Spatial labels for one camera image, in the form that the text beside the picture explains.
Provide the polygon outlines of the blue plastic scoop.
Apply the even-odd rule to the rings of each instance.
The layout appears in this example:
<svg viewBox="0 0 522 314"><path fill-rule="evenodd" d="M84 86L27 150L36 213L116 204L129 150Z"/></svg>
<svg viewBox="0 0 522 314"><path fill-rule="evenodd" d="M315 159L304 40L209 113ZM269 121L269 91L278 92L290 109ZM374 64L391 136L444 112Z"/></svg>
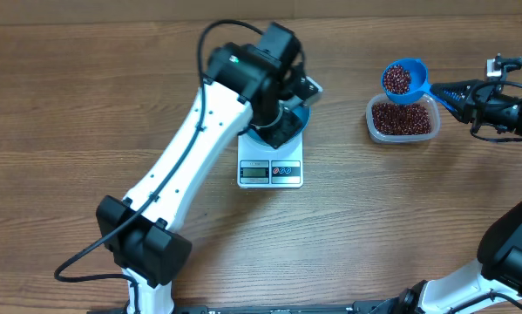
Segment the blue plastic scoop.
<svg viewBox="0 0 522 314"><path fill-rule="evenodd" d="M387 83L385 82L386 73L393 67L401 67L404 71L408 72L410 80L406 92L394 93L387 86ZM420 58L401 58L392 62L385 68L381 77L381 86L386 96L397 104L408 105L415 103L424 95L428 95L443 105L446 110L451 112L453 106L449 105L445 100L440 99L430 90L431 84L429 83L428 78L428 68Z"/></svg>

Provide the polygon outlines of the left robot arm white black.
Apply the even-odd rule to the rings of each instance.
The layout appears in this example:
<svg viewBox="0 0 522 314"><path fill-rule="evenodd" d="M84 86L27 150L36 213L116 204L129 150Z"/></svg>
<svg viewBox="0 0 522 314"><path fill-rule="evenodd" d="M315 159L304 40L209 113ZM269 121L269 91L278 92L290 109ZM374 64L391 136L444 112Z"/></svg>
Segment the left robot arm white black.
<svg viewBox="0 0 522 314"><path fill-rule="evenodd" d="M295 34L271 24L256 44L225 44L198 62L192 108L157 162L96 216L105 247L128 282L127 313L171 313L173 279L192 245L180 235L202 182L231 141L242 188L299 188L302 133L321 88L304 72Z"/></svg>

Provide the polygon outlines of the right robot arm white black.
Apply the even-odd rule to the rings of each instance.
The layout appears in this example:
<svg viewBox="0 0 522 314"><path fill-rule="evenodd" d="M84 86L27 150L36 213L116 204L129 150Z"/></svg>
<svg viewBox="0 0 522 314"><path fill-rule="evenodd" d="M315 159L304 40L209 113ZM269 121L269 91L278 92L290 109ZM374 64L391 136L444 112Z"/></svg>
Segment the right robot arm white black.
<svg viewBox="0 0 522 314"><path fill-rule="evenodd" d="M508 133L506 141L522 141L522 98L502 93L503 79L434 84L433 98L444 103L460 122ZM472 262L440 279L422 281L400 296L379 304L382 313L474 313L509 302L522 310L522 201L485 232Z"/></svg>

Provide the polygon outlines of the teal blue bowl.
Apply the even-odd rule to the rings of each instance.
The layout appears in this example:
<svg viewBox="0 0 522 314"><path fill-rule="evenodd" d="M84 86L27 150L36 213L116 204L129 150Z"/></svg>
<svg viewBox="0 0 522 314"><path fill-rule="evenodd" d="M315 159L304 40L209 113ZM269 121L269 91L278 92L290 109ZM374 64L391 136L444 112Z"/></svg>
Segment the teal blue bowl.
<svg viewBox="0 0 522 314"><path fill-rule="evenodd" d="M311 110L306 107L296 107L293 111L284 108L281 116L272 126L260 129L251 126L245 135L261 145L277 149L288 144L303 131L308 124L310 114Z"/></svg>

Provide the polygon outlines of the white digital kitchen scale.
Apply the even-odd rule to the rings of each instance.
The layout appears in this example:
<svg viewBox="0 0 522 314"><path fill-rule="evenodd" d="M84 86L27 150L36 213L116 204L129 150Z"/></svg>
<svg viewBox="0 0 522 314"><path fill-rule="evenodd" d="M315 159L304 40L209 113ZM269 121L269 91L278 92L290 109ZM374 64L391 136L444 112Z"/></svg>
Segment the white digital kitchen scale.
<svg viewBox="0 0 522 314"><path fill-rule="evenodd" d="M300 188L304 182L302 133L274 149L253 131L238 137L241 188Z"/></svg>

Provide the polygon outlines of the beans in scoop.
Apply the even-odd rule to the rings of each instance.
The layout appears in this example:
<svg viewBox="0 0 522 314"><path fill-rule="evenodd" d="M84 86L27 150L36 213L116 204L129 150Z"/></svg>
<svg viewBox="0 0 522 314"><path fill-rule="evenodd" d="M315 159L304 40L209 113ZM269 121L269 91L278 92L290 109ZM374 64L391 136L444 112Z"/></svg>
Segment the beans in scoop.
<svg viewBox="0 0 522 314"><path fill-rule="evenodd" d="M410 90L410 71L401 65L392 65L383 73L383 87L393 94L405 94Z"/></svg>

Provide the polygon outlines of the red adzuki beans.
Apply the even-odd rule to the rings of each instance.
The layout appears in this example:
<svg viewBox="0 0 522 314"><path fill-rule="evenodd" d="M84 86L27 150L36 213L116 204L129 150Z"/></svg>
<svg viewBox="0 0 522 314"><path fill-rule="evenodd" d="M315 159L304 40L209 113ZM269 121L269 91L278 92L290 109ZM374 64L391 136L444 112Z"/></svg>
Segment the red adzuki beans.
<svg viewBox="0 0 522 314"><path fill-rule="evenodd" d="M376 103L371 107L373 124L385 135L419 135L431 132L430 115L420 104Z"/></svg>

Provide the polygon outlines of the clear plastic container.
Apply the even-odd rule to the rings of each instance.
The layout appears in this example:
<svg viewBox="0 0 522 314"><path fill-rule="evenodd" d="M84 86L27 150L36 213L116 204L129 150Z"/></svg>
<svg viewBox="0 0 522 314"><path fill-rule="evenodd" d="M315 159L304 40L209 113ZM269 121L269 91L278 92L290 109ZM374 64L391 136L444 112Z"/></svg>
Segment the clear plastic container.
<svg viewBox="0 0 522 314"><path fill-rule="evenodd" d="M380 144L427 141L437 136L441 126L437 103L427 95L399 105L378 94L367 105L366 122L370 138Z"/></svg>

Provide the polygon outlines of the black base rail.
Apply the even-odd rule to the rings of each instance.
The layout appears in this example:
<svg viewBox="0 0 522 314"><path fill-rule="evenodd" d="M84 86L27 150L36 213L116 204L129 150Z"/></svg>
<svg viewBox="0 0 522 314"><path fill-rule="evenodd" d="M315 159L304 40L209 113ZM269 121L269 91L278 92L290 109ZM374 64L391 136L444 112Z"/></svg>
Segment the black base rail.
<svg viewBox="0 0 522 314"><path fill-rule="evenodd" d="M355 301L353 304L206 307L176 306L173 314L393 314L410 313L397 298L384 301Z"/></svg>

